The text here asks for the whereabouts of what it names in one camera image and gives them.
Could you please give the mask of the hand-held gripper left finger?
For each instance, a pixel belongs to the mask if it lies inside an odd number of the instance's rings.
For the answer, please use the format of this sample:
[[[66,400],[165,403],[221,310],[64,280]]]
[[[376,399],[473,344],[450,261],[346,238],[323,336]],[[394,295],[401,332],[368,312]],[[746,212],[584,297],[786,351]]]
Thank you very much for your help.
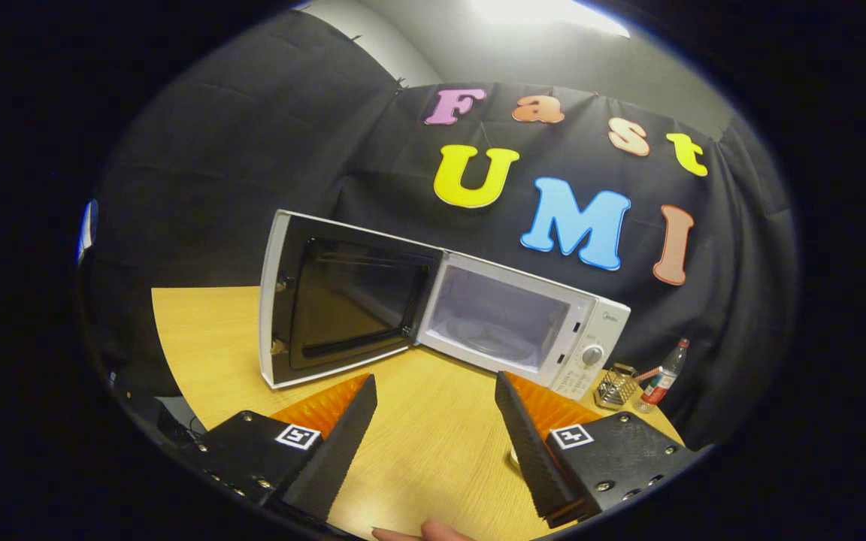
[[[177,456],[254,506],[326,521],[376,407],[376,378],[364,373],[270,416],[240,411]]]

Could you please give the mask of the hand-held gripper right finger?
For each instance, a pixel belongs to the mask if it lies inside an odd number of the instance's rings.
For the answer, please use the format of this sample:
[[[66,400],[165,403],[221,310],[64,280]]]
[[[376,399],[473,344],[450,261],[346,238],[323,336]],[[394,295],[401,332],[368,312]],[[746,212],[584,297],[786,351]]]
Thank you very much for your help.
[[[496,374],[495,403],[538,516],[552,528],[630,506],[707,455],[633,413],[599,415],[514,373]]]

